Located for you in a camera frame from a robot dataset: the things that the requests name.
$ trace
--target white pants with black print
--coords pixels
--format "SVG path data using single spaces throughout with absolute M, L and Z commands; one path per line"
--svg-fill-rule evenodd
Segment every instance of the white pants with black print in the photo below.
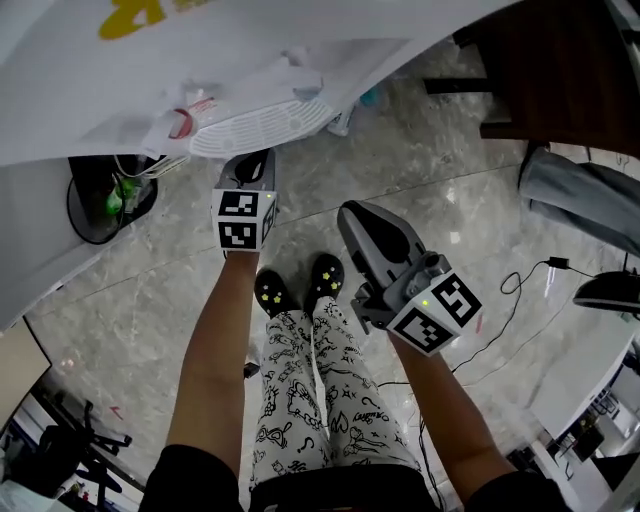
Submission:
M 271 478 L 330 466 L 400 464 L 420 470 L 331 297 L 316 304 L 313 343 L 311 327 L 302 311 L 281 313 L 267 324 L 250 490 Z M 315 394 L 312 346 L 326 389 L 329 435 Z

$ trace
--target gray cloth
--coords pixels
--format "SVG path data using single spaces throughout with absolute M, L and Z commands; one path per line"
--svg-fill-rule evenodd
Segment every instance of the gray cloth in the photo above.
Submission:
M 640 182 L 538 148 L 520 180 L 531 210 L 640 257 Z

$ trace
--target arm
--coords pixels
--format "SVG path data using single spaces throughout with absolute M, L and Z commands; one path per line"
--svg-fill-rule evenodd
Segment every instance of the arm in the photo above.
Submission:
M 191 336 L 167 445 L 193 446 L 238 476 L 257 253 L 231 252 Z
M 433 445 L 462 503 L 513 466 L 500 454 L 480 411 L 441 355 L 426 357 L 390 335 Z

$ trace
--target floor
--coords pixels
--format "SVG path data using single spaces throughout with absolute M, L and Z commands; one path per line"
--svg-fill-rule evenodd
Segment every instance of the floor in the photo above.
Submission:
M 377 382 L 405 376 L 383 333 L 365 337 L 348 306 L 362 279 L 336 227 L 336 208 L 345 200 L 367 199 L 407 219 L 427 248 L 444 253 L 481 298 L 482 328 L 476 333 L 472 326 L 444 351 L 450 365 L 466 360 L 502 328 L 515 297 L 499 292 L 508 273 L 528 273 L 554 255 L 591 273 L 620 265 L 619 251 L 527 211 L 516 189 L 523 143 L 478 136 L 490 95 L 430 98 L 419 80 L 482 73 L 473 48 L 461 51 L 443 41 L 381 84 L 377 106 L 358 107 L 348 137 L 322 132 L 278 148 L 281 211 L 261 264 L 280 271 L 302 293 L 312 254 L 329 251 L 342 259 L 347 277 L 339 302 Z M 554 150 L 587 160 L 583 148 Z M 593 150 L 592 159 L 640 178 L 640 163 L 626 156 Z M 143 478 L 163 447 L 182 356 L 223 264 L 209 214 L 220 168 L 199 159 L 163 177 L 156 206 L 132 234 L 28 315 L 54 363 L 54 378 L 92 400 L 107 425 L 133 437 L 121 459 Z M 540 433 L 528 412 L 537 385 L 599 320 L 600 313 L 570 301 L 583 279 L 558 272 L 547 289 L 547 273 L 538 269 L 504 335 L 456 374 L 505 452 Z M 265 321 L 254 307 L 250 358 L 258 357 Z M 419 416 L 409 390 L 386 386 L 381 393 L 419 453 Z M 260 381 L 253 378 L 247 381 L 240 483 L 245 506 L 260 403 Z M 453 506 L 455 495 L 426 444 L 439 487 Z

